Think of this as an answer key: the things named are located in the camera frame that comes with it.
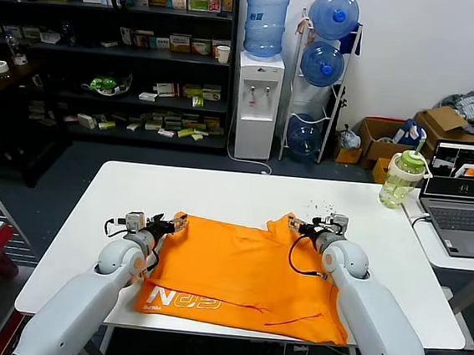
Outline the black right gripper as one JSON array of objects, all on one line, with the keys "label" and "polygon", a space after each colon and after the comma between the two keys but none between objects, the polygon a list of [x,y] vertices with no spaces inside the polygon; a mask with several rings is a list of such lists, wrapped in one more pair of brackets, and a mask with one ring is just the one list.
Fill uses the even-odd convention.
[{"label": "black right gripper", "polygon": [[297,219],[296,217],[288,218],[289,225],[292,226],[291,229],[303,236],[303,238],[308,238],[311,241],[313,246],[317,245],[318,238],[323,234],[329,231],[327,226],[314,225]]}]

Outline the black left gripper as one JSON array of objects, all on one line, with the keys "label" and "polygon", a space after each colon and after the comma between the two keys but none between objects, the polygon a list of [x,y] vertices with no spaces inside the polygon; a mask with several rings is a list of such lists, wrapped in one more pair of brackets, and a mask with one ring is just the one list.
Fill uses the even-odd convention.
[{"label": "black left gripper", "polygon": [[145,231],[149,232],[155,241],[159,241],[162,236],[177,233],[185,229],[187,216],[181,215],[166,220],[165,214],[155,216],[155,221],[149,222],[145,226]]}]

